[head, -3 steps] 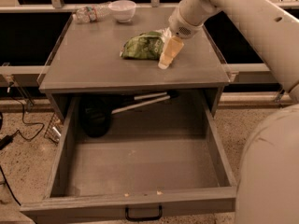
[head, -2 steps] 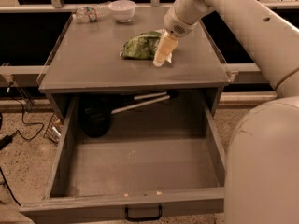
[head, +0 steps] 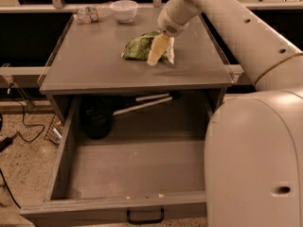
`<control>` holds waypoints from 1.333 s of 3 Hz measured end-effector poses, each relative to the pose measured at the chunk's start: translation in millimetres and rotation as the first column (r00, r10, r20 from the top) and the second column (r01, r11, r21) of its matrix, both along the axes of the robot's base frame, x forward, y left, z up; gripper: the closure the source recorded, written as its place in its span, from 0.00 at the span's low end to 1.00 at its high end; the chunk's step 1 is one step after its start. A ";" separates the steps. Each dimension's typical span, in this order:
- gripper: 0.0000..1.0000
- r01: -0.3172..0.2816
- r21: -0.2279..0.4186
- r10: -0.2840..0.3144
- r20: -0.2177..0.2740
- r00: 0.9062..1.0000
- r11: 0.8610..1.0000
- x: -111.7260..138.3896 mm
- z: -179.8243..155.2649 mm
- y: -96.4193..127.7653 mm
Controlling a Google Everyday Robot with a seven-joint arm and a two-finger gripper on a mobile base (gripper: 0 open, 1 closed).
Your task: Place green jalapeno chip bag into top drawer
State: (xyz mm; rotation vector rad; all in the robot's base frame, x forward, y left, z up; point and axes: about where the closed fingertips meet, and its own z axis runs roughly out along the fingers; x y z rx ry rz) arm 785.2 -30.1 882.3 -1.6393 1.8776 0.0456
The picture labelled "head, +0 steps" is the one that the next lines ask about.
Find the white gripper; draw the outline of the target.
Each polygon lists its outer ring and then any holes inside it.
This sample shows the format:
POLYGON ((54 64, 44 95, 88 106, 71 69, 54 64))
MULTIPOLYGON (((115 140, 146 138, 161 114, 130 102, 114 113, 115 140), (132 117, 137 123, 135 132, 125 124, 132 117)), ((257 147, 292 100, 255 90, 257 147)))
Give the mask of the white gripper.
POLYGON ((147 59, 147 64, 150 66, 155 66, 161 56, 169 48, 170 37, 178 37, 187 28, 187 24, 179 25, 174 22, 169 17, 166 9, 161 10, 157 19, 157 24, 159 31, 162 34, 157 35, 151 43, 151 50, 147 59))

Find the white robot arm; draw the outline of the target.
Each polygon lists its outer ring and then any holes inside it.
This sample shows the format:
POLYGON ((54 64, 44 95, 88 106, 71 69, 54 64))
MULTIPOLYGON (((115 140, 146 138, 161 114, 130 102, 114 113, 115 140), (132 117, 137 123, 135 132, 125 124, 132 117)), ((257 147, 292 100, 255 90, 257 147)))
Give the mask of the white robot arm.
POLYGON ((169 0, 151 46, 204 13, 256 91, 230 99, 205 135, 208 227, 303 227, 303 58, 299 48, 237 0, 169 0))

